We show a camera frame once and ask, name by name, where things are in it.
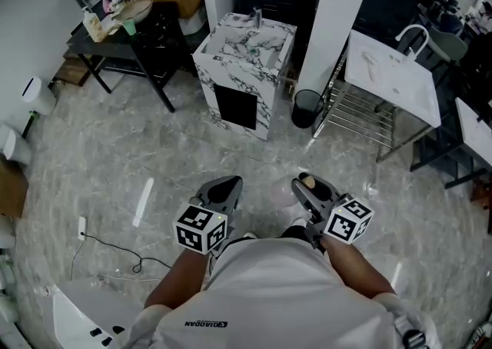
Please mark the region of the person's left forearm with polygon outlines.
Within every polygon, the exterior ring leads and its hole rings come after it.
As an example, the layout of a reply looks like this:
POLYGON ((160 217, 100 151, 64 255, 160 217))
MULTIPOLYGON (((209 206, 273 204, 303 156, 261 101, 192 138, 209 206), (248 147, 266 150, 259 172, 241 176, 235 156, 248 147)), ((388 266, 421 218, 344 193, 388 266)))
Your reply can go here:
POLYGON ((199 293, 209 258, 208 254, 184 249, 171 270, 148 295, 145 308, 162 305, 174 310, 199 293))

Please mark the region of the white marble sink countertop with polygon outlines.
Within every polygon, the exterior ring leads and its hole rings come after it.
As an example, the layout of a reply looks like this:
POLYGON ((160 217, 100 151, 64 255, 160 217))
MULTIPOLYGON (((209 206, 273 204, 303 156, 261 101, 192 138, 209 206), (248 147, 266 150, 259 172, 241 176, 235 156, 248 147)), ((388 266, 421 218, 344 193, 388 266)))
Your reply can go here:
POLYGON ((193 53, 213 123, 267 140, 278 89, 285 82, 297 27, 229 12, 193 53))

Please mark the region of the flat brown cardboard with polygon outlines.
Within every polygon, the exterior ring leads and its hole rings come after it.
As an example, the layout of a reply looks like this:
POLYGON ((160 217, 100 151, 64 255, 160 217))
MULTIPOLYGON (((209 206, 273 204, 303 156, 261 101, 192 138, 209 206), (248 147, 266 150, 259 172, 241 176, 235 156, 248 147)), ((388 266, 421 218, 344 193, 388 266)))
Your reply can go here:
POLYGON ((0 213, 21 218, 28 191, 28 180, 19 165, 0 155, 0 213))

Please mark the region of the black marble side table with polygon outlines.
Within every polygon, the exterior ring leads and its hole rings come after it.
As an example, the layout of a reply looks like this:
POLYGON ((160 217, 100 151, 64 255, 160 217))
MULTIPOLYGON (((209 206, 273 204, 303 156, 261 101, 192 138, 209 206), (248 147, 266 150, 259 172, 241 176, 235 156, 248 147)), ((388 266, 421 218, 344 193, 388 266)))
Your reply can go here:
POLYGON ((175 107, 165 94, 165 86, 181 67, 194 71, 185 37, 178 24, 178 7, 174 2, 152 5, 149 15, 136 25, 136 34, 119 28, 102 42, 94 42, 79 25, 67 41, 68 51, 81 59, 102 89, 111 89, 100 76, 101 70, 145 78, 164 106, 173 113, 175 107))

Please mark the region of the white ceramic sink basin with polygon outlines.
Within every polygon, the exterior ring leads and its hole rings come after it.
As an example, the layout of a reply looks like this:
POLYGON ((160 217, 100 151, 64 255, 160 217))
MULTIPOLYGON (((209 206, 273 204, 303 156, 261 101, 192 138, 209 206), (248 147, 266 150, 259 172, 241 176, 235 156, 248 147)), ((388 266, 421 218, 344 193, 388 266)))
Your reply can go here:
POLYGON ((407 61, 393 48, 352 30, 344 80, 419 118, 432 128, 441 124, 430 71, 407 61))

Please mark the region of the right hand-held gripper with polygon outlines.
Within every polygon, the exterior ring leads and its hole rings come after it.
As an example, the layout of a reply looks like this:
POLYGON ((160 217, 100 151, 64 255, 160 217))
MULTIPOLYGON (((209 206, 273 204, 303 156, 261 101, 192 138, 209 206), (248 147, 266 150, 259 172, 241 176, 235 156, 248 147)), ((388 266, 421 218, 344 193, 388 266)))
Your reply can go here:
POLYGON ((291 189, 304 209, 311 213, 307 240, 317 248, 324 236, 352 244, 367 230, 374 210, 366 200, 341 194, 329 181, 314 177, 314 187, 294 178, 291 189))

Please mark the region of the person's right forearm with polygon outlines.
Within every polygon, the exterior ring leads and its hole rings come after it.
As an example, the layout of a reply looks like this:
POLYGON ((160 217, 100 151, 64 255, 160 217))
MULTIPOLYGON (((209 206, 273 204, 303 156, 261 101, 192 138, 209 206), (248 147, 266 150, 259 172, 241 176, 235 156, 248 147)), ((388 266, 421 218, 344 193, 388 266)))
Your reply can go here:
POLYGON ((333 269, 346 286, 357 293, 374 298, 379 294, 395 294, 390 282, 352 244, 323 236, 321 245, 330 258, 333 269))

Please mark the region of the pink bottle with tan cap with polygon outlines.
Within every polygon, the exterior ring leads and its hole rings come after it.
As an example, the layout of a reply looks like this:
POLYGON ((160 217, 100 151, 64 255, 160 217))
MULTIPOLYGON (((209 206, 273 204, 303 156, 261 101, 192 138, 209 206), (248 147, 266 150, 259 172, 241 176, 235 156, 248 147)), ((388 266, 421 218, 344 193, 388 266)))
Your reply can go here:
MULTIPOLYGON (((291 187, 292 180, 292 177, 284 176, 272 184, 270 197, 271 203, 276 208, 282 209, 298 203, 298 197, 295 195, 291 187)), ((308 189, 313 189, 315 186, 314 177, 309 174, 301 174, 301 182, 308 189)))

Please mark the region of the person's white t-shirt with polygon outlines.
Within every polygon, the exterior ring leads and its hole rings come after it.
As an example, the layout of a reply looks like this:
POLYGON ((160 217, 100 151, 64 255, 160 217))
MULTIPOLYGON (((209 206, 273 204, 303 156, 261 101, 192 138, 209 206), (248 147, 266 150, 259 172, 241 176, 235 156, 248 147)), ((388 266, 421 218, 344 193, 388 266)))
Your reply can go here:
POLYGON ((326 250, 290 238, 228 245, 201 290, 172 310, 154 305, 113 349, 404 349, 404 315, 442 349, 430 317, 396 294, 367 298, 349 288, 326 250))

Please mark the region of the person's black trousers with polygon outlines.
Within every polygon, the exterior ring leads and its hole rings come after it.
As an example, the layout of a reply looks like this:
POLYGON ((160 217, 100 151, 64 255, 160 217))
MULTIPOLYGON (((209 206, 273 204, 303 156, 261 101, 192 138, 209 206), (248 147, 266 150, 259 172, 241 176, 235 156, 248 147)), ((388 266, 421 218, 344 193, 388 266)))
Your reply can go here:
POLYGON ((280 238, 290 238, 297 239, 300 241, 304 241, 310 243, 308 237, 305 234, 306 227, 300 225, 292 225, 288 227, 280 236, 280 238))

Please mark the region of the white rounded trash can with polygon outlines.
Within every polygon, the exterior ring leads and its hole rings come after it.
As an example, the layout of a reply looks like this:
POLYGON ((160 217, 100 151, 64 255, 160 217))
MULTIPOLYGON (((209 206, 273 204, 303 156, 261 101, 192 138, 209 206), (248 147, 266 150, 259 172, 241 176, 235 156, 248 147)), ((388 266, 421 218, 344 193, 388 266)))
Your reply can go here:
POLYGON ((57 99, 39 77, 32 77, 22 91, 22 100, 31 111, 40 115, 50 115, 54 110, 57 99))

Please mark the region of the grey-green chair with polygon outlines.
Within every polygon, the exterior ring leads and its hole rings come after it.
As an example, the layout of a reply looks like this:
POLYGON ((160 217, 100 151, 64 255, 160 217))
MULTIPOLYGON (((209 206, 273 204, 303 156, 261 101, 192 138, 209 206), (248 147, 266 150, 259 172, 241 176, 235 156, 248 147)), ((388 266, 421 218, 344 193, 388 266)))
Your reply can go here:
POLYGON ((467 44, 457 35, 441 32, 434 26, 428 30, 427 47, 446 63, 459 62, 467 53, 467 44))

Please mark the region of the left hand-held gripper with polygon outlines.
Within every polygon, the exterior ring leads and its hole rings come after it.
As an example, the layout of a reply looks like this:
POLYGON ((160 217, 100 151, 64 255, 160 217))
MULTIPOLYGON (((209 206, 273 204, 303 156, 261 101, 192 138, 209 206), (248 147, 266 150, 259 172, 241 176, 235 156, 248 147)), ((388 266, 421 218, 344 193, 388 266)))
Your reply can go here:
POLYGON ((242 188, 243 179, 238 175, 203 184, 175 215, 172 222, 175 243, 199 254, 219 249, 233 231, 232 215, 242 188))

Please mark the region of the black mesh waste bin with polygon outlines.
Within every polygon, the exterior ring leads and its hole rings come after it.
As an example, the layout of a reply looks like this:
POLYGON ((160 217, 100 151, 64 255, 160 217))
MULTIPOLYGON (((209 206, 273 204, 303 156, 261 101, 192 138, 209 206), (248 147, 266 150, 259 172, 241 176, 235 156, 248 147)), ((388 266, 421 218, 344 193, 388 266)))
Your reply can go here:
POLYGON ((309 128, 324 109, 324 99, 315 91, 303 89, 294 96, 291 120, 298 128, 309 128))

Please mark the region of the white table with black frame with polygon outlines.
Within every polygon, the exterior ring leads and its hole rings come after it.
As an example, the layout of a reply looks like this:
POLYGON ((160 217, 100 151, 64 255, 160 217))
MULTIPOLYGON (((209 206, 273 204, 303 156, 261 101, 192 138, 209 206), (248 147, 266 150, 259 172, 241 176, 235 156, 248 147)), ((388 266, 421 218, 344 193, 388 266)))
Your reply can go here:
POLYGON ((430 136, 414 142, 417 161, 410 171, 433 166, 451 176, 446 189, 492 174, 492 128, 460 98, 445 111, 430 136))

